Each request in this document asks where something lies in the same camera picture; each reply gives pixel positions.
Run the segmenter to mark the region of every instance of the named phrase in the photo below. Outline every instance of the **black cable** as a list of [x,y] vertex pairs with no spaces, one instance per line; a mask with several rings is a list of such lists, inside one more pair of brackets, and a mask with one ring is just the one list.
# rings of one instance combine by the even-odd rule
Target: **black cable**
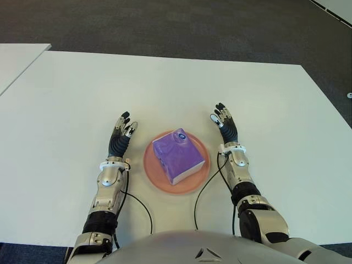
[[113,233],[113,237],[114,237],[114,242],[115,242],[116,249],[119,249],[119,248],[120,248],[120,245],[119,245],[119,243],[117,242],[116,231]]
[[143,207],[144,207],[144,209],[147,211],[147,213],[148,213],[148,216],[149,216],[149,220],[150,220],[150,234],[153,234],[153,220],[152,220],[152,217],[151,217],[151,215],[150,215],[150,213],[149,213],[149,210],[148,210],[148,208],[144,205],[144,203],[141,201],[141,200],[139,200],[136,196],[134,196],[133,194],[129,194],[128,192],[124,192],[124,191],[121,191],[122,193],[124,193],[124,194],[127,194],[127,195],[129,195],[129,196],[131,196],[131,197],[133,197],[134,199],[136,199]]
[[229,160],[229,157],[227,156],[227,157],[226,157],[226,160],[225,160],[225,162],[224,162],[224,165],[221,166],[221,168],[219,168],[219,170],[216,171],[212,177],[210,177],[210,179],[207,181],[207,183],[203,186],[203,188],[200,190],[200,192],[199,192],[199,194],[198,194],[196,203],[194,204],[194,214],[193,214],[193,216],[194,216],[194,223],[195,223],[195,225],[196,225],[196,230],[198,230],[197,219],[196,219],[196,209],[197,209],[198,199],[199,199],[201,193],[203,192],[204,188],[205,188],[205,187],[208,185],[208,183],[215,177],[215,175],[218,174],[218,172],[225,166],[225,164],[227,163],[228,160]]
[[[128,191],[128,185],[129,185],[129,179],[130,179],[130,174],[129,174],[129,171],[127,171],[127,175],[126,175],[126,189],[125,189],[125,195],[123,196],[123,199],[122,199],[122,202],[121,202],[121,205],[120,205],[120,208],[119,210],[117,211],[117,214],[116,214],[116,221],[117,221],[117,218],[119,217],[120,213],[121,213],[121,210],[122,210],[122,207],[123,205],[125,204],[125,201],[126,201],[126,197],[127,197],[127,191]],[[116,229],[113,233],[113,238],[114,238],[114,242],[115,242],[115,246],[117,249],[120,248],[120,245],[119,243],[117,242],[117,238],[116,238]]]
[[230,185],[227,183],[227,181],[225,180],[224,175],[221,172],[220,165],[219,165],[219,156],[220,156],[220,154],[218,153],[218,157],[216,159],[216,163],[218,164],[218,171],[220,172],[221,178],[224,180],[224,182],[225,182],[225,184],[227,186],[227,189],[229,189],[230,193],[232,193]]
[[235,219],[236,219],[236,206],[233,206],[232,214],[232,234],[235,235]]

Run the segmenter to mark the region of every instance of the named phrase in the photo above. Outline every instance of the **purple box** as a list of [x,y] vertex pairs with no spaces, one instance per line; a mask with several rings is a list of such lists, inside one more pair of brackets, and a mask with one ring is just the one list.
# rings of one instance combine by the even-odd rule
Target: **purple box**
[[154,140],[153,149],[172,185],[196,173],[205,163],[182,128]]

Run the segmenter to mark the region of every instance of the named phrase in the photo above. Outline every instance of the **orange plate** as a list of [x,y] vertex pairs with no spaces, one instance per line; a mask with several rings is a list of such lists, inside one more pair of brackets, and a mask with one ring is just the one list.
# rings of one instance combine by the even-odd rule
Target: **orange plate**
[[[153,140],[160,138],[163,135],[172,132],[172,130],[157,135]],[[154,154],[153,140],[148,144],[144,152],[144,170],[154,186],[158,189],[165,191],[169,194],[187,194],[196,190],[202,183],[207,179],[210,170],[210,158],[209,153],[203,143],[190,133],[187,133],[193,144],[201,153],[205,159],[205,163],[200,171],[188,176],[186,179],[180,181],[176,185],[171,185],[169,179],[166,176],[163,168],[160,165],[160,161]]]

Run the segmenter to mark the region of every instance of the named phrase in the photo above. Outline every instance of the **floor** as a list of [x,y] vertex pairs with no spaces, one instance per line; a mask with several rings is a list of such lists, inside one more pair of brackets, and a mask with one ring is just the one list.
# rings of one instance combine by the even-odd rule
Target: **floor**
[[[352,126],[352,100],[346,97],[352,92],[352,29],[309,0],[2,0],[0,42],[51,43],[55,51],[301,64]],[[335,250],[352,257],[351,245]],[[0,262],[59,263],[63,252],[3,244]]]

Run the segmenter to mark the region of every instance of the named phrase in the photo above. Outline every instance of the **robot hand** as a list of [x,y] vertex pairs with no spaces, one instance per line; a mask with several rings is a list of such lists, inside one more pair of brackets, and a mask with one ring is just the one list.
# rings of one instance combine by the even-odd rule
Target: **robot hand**
[[216,108],[210,118],[219,127],[224,143],[237,142],[237,128],[230,111],[222,103],[217,104]]
[[130,138],[138,127],[137,122],[127,125],[130,121],[129,116],[129,112],[124,112],[117,120],[109,142],[108,157],[122,158],[125,154]]

